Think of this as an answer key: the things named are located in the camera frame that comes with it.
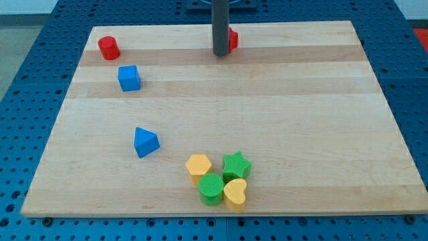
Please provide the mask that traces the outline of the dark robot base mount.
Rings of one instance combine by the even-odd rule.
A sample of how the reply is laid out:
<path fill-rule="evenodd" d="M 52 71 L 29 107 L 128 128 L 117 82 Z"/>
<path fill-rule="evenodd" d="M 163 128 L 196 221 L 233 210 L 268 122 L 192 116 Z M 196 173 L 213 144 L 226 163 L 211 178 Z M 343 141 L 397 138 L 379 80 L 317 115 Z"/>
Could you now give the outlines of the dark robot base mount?
<path fill-rule="evenodd" d="M 210 12 L 212 0 L 185 0 L 187 12 Z M 256 10 L 257 0 L 229 0 L 230 10 Z"/>

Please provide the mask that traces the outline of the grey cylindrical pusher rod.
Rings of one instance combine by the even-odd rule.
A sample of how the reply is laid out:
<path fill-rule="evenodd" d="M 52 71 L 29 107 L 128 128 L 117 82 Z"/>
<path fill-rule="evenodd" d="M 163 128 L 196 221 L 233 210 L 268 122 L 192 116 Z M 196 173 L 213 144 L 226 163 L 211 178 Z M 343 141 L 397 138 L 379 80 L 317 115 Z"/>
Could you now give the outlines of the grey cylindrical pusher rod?
<path fill-rule="evenodd" d="M 229 1 L 211 1 L 211 25 L 213 53 L 226 56 L 229 53 Z"/>

